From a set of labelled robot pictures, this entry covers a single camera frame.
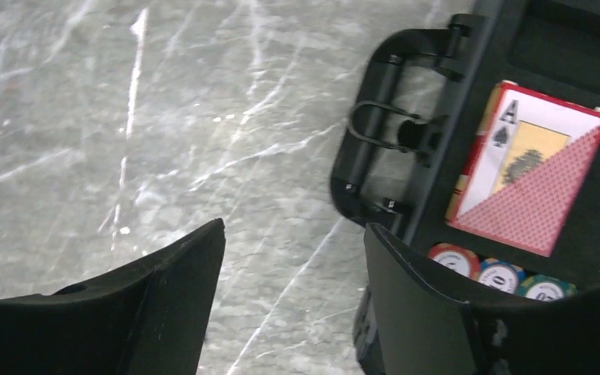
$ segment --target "marble surface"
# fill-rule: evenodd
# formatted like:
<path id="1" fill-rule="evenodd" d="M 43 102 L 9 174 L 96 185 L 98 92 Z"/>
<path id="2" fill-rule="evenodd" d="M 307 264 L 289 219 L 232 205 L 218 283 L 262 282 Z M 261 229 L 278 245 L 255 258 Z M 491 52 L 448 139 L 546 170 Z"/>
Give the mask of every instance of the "marble surface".
<path id="1" fill-rule="evenodd" d="M 345 114 L 379 41 L 469 7 L 0 0 L 0 298 L 52 293 L 222 217 L 199 373 L 361 373 L 363 231 L 327 190 Z M 407 108 L 426 112 L 440 82 L 407 85 Z"/>

